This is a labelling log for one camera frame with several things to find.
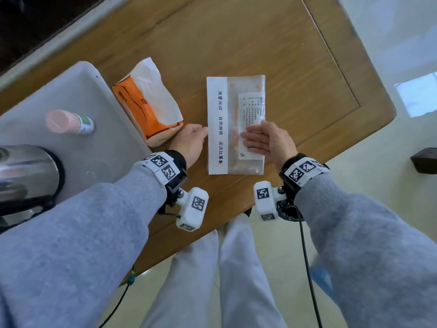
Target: pink bottle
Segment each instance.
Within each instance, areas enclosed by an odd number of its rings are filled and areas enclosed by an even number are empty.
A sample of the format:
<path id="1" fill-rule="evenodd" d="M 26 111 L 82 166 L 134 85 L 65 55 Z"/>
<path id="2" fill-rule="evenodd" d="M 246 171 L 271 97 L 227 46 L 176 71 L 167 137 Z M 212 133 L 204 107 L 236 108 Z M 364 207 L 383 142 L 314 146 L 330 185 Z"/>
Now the pink bottle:
<path id="1" fill-rule="evenodd" d="M 46 125 L 54 133 L 89 135 L 94 131 L 94 121 L 66 110 L 55 109 L 46 115 Z"/>

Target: gray sweatshirt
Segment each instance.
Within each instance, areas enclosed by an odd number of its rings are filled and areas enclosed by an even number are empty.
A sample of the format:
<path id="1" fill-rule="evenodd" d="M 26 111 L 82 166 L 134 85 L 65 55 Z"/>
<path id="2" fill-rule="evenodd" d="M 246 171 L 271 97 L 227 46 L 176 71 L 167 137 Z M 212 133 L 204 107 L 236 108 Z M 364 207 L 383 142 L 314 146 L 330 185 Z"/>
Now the gray sweatshirt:
<path id="1" fill-rule="evenodd" d="M 134 165 L 0 236 L 0 327 L 95 327 L 147 241 L 166 198 Z M 383 205 L 328 175 L 295 204 L 355 327 L 437 326 L 437 245 Z"/>

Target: pant leg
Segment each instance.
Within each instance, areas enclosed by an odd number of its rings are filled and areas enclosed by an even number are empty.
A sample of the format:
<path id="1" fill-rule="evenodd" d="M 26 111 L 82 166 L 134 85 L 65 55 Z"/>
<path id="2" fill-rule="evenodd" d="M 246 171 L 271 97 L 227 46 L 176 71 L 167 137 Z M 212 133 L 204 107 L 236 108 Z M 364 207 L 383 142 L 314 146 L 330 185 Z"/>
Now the pant leg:
<path id="1" fill-rule="evenodd" d="M 255 252 L 252 227 L 245 214 L 228 224 L 219 269 L 223 328 L 287 327 Z"/>
<path id="2" fill-rule="evenodd" d="M 141 327 L 207 327 L 218 259 L 217 231 L 178 252 L 172 259 L 167 279 Z"/>

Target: stainless steel kettle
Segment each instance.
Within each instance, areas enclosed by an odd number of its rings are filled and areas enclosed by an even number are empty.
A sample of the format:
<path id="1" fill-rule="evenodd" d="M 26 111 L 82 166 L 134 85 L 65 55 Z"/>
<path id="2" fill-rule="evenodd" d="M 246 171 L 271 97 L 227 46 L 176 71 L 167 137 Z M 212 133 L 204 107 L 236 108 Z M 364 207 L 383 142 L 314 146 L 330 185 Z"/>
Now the stainless steel kettle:
<path id="1" fill-rule="evenodd" d="M 58 157 L 33 145 L 0 146 L 0 216 L 55 205 L 65 172 Z"/>

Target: orange packaging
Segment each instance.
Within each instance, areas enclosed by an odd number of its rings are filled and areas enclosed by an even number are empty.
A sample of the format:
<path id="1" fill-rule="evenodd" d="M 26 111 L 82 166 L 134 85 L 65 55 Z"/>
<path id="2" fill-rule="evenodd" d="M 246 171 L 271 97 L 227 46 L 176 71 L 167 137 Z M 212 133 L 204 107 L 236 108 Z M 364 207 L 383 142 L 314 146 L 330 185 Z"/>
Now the orange packaging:
<path id="1" fill-rule="evenodd" d="M 112 90 L 148 146 L 161 145 L 183 126 L 179 107 L 151 58 L 141 61 Z"/>

